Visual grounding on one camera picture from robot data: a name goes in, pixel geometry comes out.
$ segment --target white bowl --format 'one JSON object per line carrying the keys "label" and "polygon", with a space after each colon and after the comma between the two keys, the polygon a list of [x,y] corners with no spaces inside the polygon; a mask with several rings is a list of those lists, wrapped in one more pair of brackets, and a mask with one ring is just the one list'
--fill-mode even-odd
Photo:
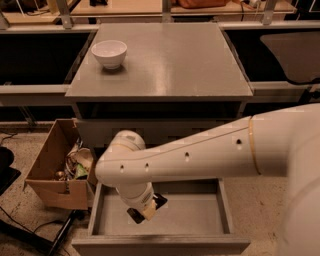
{"label": "white bowl", "polygon": [[96,60],[107,69],[120,67],[127,54],[127,45],[117,40],[102,41],[92,46]]}

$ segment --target drawer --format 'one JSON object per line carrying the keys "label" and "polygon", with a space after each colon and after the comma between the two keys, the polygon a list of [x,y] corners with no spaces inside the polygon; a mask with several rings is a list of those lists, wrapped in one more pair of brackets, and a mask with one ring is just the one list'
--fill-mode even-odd
{"label": "drawer", "polygon": [[237,237],[223,180],[154,183],[168,202],[136,224],[114,188],[98,184],[88,236],[74,239],[80,255],[235,255],[250,241]]}

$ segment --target table top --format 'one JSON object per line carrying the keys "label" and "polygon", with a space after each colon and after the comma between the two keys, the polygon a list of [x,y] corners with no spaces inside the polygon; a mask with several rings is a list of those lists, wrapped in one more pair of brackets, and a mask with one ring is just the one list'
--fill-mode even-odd
{"label": "table top", "polygon": [[11,25],[31,25],[31,24],[54,24],[59,18],[59,14],[52,14],[50,12],[43,13],[37,16],[30,16],[27,14],[22,14],[21,12],[3,12],[3,15],[8,20]]}
{"label": "table top", "polygon": [[[288,2],[290,0],[279,0],[276,4],[276,12],[293,12],[294,7]],[[80,3],[71,12],[72,15],[160,15],[162,13],[162,0],[108,0],[108,5],[90,6],[90,0],[81,0]],[[262,12],[265,2],[262,2],[259,12]],[[244,7],[245,13],[256,13]],[[185,9],[181,6],[173,5],[172,15],[193,15],[193,14],[232,14],[241,13],[240,4],[229,0],[226,6],[213,8]]]}
{"label": "table top", "polygon": [[104,69],[88,50],[67,97],[125,101],[252,96],[215,23],[101,24],[92,45],[109,39],[128,46],[120,69]]}

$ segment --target open cardboard box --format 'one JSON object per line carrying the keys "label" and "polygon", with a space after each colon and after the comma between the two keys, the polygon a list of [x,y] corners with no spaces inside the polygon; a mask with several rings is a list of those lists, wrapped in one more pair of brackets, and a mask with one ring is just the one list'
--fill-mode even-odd
{"label": "open cardboard box", "polygon": [[97,183],[94,163],[86,180],[54,180],[78,138],[72,119],[57,119],[25,180],[46,206],[78,210],[92,207]]}

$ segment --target gray table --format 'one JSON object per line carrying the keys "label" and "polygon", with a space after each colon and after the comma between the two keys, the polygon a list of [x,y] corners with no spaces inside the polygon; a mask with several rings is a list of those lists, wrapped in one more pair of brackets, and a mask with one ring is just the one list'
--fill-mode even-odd
{"label": "gray table", "polygon": [[122,67],[107,71],[88,51],[66,97],[123,102],[252,96],[217,24],[101,24],[93,44],[109,39],[128,46]]}
{"label": "gray table", "polygon": [[108,39],[127,44],[122,67],[108,71],[88,51],[66,94],[93,152],[123,129],[148,145],[189,136],[239,117],[252,97],[217,24],[101,24],[93,44]]}

